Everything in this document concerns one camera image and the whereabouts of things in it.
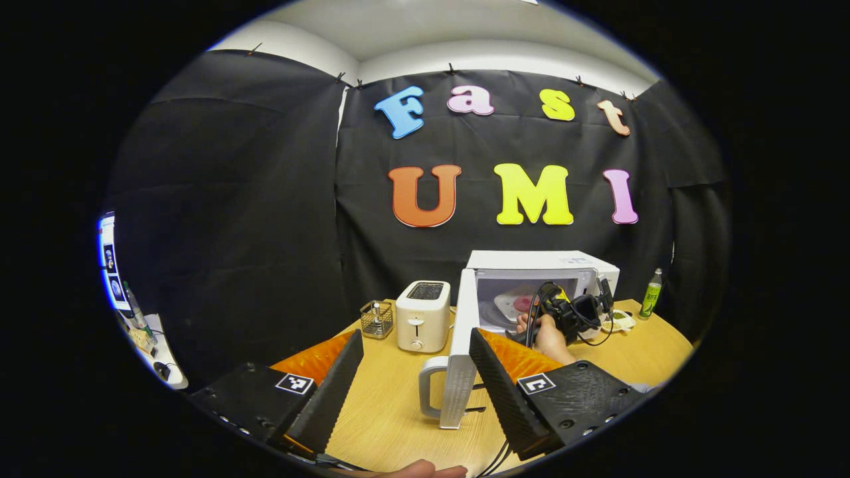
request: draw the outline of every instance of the white ceiling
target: white ceiling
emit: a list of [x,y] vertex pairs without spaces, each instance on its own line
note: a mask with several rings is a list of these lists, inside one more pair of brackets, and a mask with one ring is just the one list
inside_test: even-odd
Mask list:
[[265,15],[337,45],[359,61],[428,43],[513,40],[588,54],[649,81],[658,74],[560,7],[519,0],[300,0]]

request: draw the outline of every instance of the purple letter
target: purple letter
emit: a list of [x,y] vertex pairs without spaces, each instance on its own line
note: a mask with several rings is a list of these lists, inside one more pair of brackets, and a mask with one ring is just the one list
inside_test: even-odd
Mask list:
[[469,113],[472,111],[476,115],[485,117],[496,110],[496,108],[490,105],[490,92],[480,86],[455,86],[451,89],[451,93],[455,96],[449,98],[446,104],[452,111],[458,113]]
[[611,218],[616,224],[634,224],[638,221],[638,213],[632,208],[632,197],[629,195],[629,173],[622,169],[606,169],[602,175],[611,183],[614,192],[614,214]]

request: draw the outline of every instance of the fingers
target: fingers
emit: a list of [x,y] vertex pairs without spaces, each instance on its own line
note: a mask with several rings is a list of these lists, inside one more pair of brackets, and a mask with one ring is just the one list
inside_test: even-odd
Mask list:
[[355,476],[359,478],[465,478],[468,470],[462,466],[435,470],[433,463],[427,460],[417,460],[402,469],[389,473],[378,473],[376,471],[359,471],[348,469],[332,469],[340,475]]
[[431,478],[436,467],[427,460],[417,460],[398,471],[381,475],[382,478]]
[[519,314],[517,316],[517,333],[522,333],[528,327],[528,316],[528,314]]
[[465,478],[468,470],[462,466],[441,469],[432,475],[432,478]]
[[555,327],[555,319],[553,319],[549,314],[543,314],[537,322],[540,324],[541,328]]
[[383,475],[383,473],[377,471],[360,471],[359,469],[331,468],[330,470],[340,475],[354,476],[355,478],[372,478],[373,476]]

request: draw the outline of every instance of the computer mouse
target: computer mouse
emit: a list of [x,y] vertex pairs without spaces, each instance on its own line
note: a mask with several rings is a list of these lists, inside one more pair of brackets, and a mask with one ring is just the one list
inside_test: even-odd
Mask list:
[[168,380],[168,375],[171,375],[171,370],[168,368],[168,365],[161,361],[154,362],[154,370],[160,377],[162,377],[163,380]]

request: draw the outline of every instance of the wire basket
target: wire basket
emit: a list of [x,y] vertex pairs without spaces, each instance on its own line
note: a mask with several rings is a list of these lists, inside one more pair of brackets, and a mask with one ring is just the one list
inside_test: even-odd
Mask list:
[[360,328],[363,335],[374,339],[385,339],[393,330],[393,305],[381,300],[372,300],[360,307]]

